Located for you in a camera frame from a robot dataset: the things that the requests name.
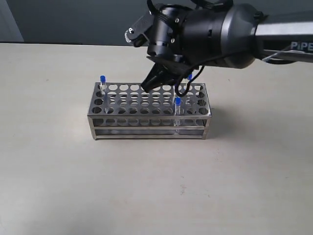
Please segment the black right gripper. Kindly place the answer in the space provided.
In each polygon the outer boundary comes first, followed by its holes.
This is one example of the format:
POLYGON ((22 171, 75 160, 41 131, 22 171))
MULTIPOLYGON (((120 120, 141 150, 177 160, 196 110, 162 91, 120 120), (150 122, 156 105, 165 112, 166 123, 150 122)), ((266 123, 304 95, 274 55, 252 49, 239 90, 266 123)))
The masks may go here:
POLYGON ((153 22, 147 33, 147 58, 154 65, 141 83, 147 93, 160 85, 174 86, 179 79, 176 73, 192 73, 194 70, 179 45, 184 20, 193 9, 187 6, 149 6, 148 9, 153 22))

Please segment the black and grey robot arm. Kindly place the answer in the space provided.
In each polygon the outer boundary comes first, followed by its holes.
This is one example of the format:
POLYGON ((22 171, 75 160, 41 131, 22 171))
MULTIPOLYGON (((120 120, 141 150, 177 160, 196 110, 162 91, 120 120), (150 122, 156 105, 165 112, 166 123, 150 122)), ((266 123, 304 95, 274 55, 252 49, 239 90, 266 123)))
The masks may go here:
POLYGON ((206 66, 243 69, 259 59, 286 65, 313 60, 313 13, 265 15, 250 4, 231 0, 195 1, 156 8, 148 58, 154 66, 141 83, 149 92, 162 85, 178 87, 194 70, 206 66))

